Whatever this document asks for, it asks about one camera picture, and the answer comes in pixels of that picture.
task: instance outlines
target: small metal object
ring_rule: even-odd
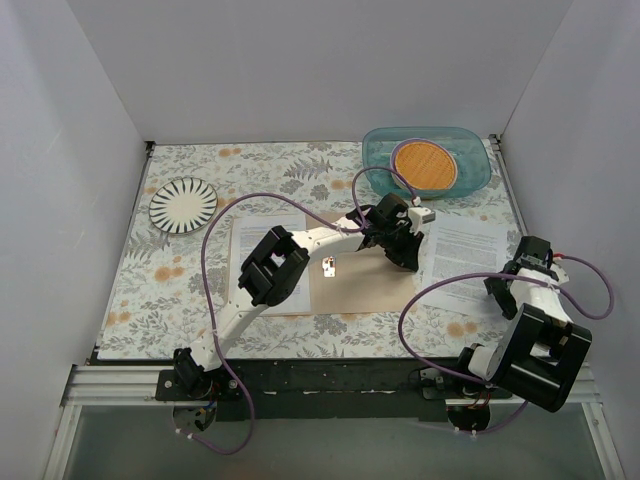
[[[336,257],[326,257],[322,259],[322,270],[325,277],[336,276]]]

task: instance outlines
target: black and white plate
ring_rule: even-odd
[[[211,220],[217,205],[215,188],[199,178],[184,177],[156,192],[149,204],[149,216],[163,232],[189,233]]]

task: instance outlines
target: white paper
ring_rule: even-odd
[[[242,263],[260,243],[264,235],[276,225],[282,225],[288,231],[307,229],[304,213],[292,215],[268,215],[235,218],[231,229],[231,287],[237,285]],[[309,270],[305,269],[300,281],[289,298],[280,305],[269,308],[267,314],[304,313],[311,311],[311,291],[309,288]]]
[[[429,232],[423,287],[465,273],[499,272],[506,262],[507,232],[507,227],[438,214]],[[500,308],[487,295],[483,280],[445,285],[422,298],[428,305],[453,312],[499,317]]]

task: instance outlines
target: wooden coaster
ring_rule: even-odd
[[[458,178],[458,167],[451,154],[427,140],[407,140],[392,153],[392,165],[418,190],[448,190]],[[396,183],[406,188],[402,182]]]

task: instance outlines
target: cable tie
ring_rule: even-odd
[[[553,278],[551,277],[547,277],[546,279],[546,284],[547,284],[547,288],[549,288],[550,290],[553,290],[554,292],[558,293],[560,291],[560,289],[558,288],[557,285],[553,284]]]

